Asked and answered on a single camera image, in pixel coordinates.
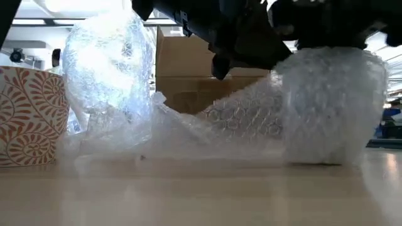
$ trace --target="bubble wrap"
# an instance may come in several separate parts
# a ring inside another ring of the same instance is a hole
[[[281,160],[281,79],[267,76],[196,116],[154,96],[153,137],[137,151],[175,159]]]
[[[121,109],[147,117],[151,43],[138,15],[117,11],[76,25],[63,52],[68,98],[85,113]]]
[[[304,49],[276,71],[283,75],[287,161],[357,161],[383,112],[388,78],[383,62],[354,48]]]
[[[254,143],[258,137],[281,136],[282,81],[273,73],[206,108],[198,115],[226,139]]]
[[[154,56],[137,14],[115,11],[79,23],[62,57],[73,110],[68,131],[86,132],[77,138],[82,149],[131,149],[149,138]]]

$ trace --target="black mechanical part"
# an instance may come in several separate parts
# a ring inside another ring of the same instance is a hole
[[[0,49],[7,37],[21,1],[10,0],[0,2]]]
[[[60,66],[60,55],[62,50],[57,48],[52,51],[52,67]]]
[[[143,20],[152,9],[195,34],[216,53],[212,74],[222,80],[233,67],[272,69],[291,51],[268,21],[267,3],[260,0],[135,0],[133,9]]]
[[[14,51],[10,54],[10,60],[14,63],[22,63],[26,59],[25,54],[23,53],[23,49],[15,48]]]
[[[366,38],[377,31],[388,35],[388,45],[402,44],[402,26],[398,22],[402,2],[398,0],[279,0],[269,14],[281,39],[298,40],[298,49],[320,46],[364,49]]]

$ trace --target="brown cardboard box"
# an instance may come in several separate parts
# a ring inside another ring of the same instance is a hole
[[[165,104],[181,113],[196,114],[231,93],[266,76],[267,70],[234,68],[223,81],[211,75],[214,54],[204,40],[191,36],[163,36],[158,30],[156,91]]]

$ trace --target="table surface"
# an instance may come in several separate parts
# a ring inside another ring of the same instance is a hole
[[[93,159],[0,169],[0,225],[402,225],[402,152],[360,167]]]

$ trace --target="patterned cup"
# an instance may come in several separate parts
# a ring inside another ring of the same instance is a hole
[[[68,110],[61,76],[0,67],[0,167],[54,163]]]

